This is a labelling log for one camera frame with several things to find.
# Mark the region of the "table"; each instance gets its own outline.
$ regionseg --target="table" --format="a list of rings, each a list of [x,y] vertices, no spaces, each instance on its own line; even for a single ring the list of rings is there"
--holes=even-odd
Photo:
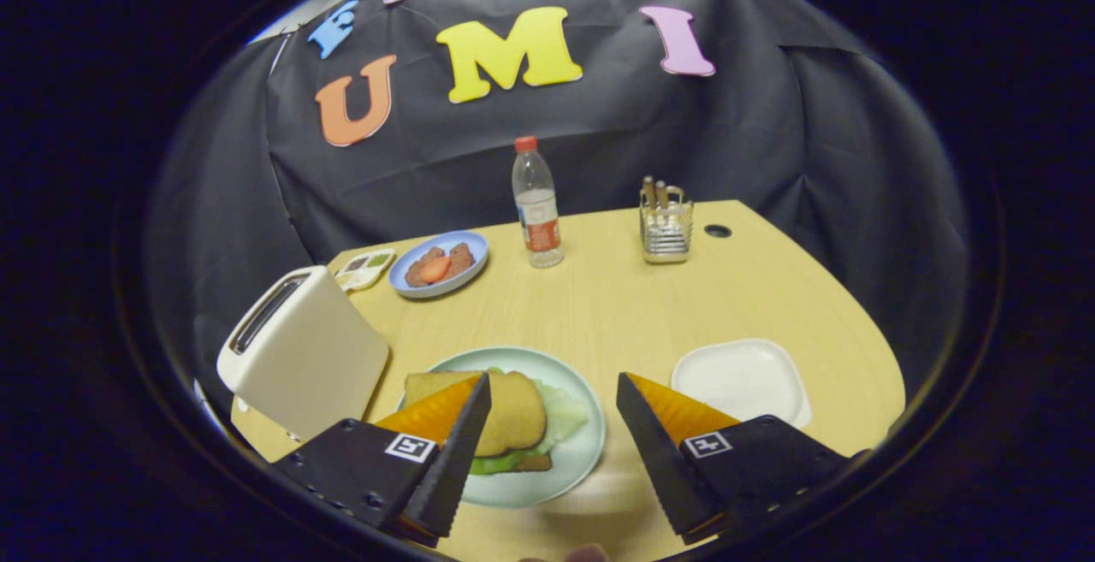
[[[703,231],[723,225],[726,239]],[[570,492],[520,511],[462,504],[438,550],[461,560],[562,560],[600,542],[614,562],[682,551],[615,409],[619,371],[669,385],[681,356],[746,337],[780,344],[793,357],[814,411],[803,431],[851,456],[877,445],[904,409],[904,387],[884,336],[851,295],[791,239],[738,202],[699,203],[692,252],[682,264],[643,261],[635,209],[560,219],[566,256],[537,269],[515,223],[476,229],[489,242],[479,277],[440,299],[412,301],[387,278],[350,294],[391,346],[364,420],[395,410],[403,379],[465,351],[517,345],[570,364],[604,410],[604,452]],[[387,246],[397,254],[427,237]],[[368,249],[341,253],[332,273]],[[233,402],[232,423],[264,458],[299,446],[254,409]]]

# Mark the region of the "bottle label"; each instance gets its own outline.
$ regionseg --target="bottle label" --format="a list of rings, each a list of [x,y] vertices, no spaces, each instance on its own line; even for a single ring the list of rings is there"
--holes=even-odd
[[[521,218],[526,248],[532,252],[546,252],[558,248],[558,211],[555,209],[555,196],[541,203],[518,203],[517,214]]]

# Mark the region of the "meat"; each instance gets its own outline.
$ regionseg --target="meat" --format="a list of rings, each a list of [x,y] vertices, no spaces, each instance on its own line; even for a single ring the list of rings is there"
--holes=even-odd
[[[407,286],[414,286],[414,288],[427,286],[426,282],[423,282],[422,278],[422,268],[430,261],[440,259],[441,256],[445,256],[445,250],[441,250],[440,248],[430,248],[429,252],[423,254],[422,259],[415,261],[407,269],[406,275],[403,276]],[[449,252],[449,257],[452,259],[452,264],[449,266],[449,271],[445,274],[445,276],[438,282],[452,279],[466,272],[472,265],[475,264],[475,256],[472,255],[472,252],[468,249],[466,243],[458,243],[457,246]]]
[[[426,282],[423,282],[422,276],[419,275],[423,266],[426,266],[427,262],[430,262],[434,259],[440,259],[441,256],[445,256],[445,250],[441,250],[440,248],[430,248],[429,252],[423,254],[422,259],[412,263],[411,268],[408,268],[406,275],[403,276],[407,286],[414,286],[415,288],[426,286]]]
[[[449,266],[449,271],[441,278],[441,282],[457,277],[475,264],[475,257],[472,256],[472,252],[468,249],[466,243],[460,243],[454,246],[449,252],[449,257],[452,259],[452,265]]]

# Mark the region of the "white plate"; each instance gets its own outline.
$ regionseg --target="white plate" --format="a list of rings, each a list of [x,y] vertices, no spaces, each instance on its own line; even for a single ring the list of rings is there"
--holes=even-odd
[[[472,253],[472,256],[475,257],[475,263],[468,267],[464,273],[454,278],[423,286],[422,288],[415,288],[414,286],[407,284],[407,280],[403,279],[404,276],[407,275],[407,269],[411,268],[411,265],[414,265],[415,261],[422,259],[423,254],[429,252],[430,248],[440,248],[446,251],[446,254],[448,254],[450,250],[459,245],[461,242],[468,244],[468,250]],[[395,293],[411,299],[439,297],[447,293],[452,293],[454,289],[458,289],[471,282],[471,279],[483,269],[483,266],[486,265],[486,238],[480,233],[473,231],[447,232],[412,248],[405,254],[400,256],[397,261],[392,263],[392,268],[388,271],[388,282],[391,283]]]
[[[739,421],[771,414],[803,427],[814,418],[791,355],[768,340],[741,340],[684,355],[670,387]]]
[[[604,415],[597,395],[578,372],[555,357],[519,346],[492,346],[461,353],[430,371],[470,371],[496,367],[517,370],[562,389],[589,405],[589,421],[551,449],[552,468],[543,472],[470,474],[461,501],[481,506],[523,508],[563,495],[585,479],[604,448]]]

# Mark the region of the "blue plate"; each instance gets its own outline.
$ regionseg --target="blue plate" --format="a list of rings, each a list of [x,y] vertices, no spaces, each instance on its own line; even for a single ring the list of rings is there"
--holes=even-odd
[[[440,248],[441,250],[445,250],[446,254],[448,254],[449,251],[451,251],[454,246],[460,245],[461,242],[468,244],[468,250],[472,253],[472,256],[475,257],[475,264],[465,269],[464,273],[445,282],[423,286],[422,288],[415,288],[403,279],[407,275],[407,269],[411,268],[411,265],[414,265],[415,261],[422,259],[423,254],[429,252],[430,248]],[[440,295],[445,295],[446,293],[451,293],[471,282],[471,279],[483,269],[483,266],[486,265],[486,239],[480,233],[473,231],[447,232],[412,248],[405,254],[400,256],[397,261],[392,263],[392,267],[388,271],[388,282],[392,285],[392,288],[394,288],[396,293],[411,299],[428,299],[430,297],[438,297]]]

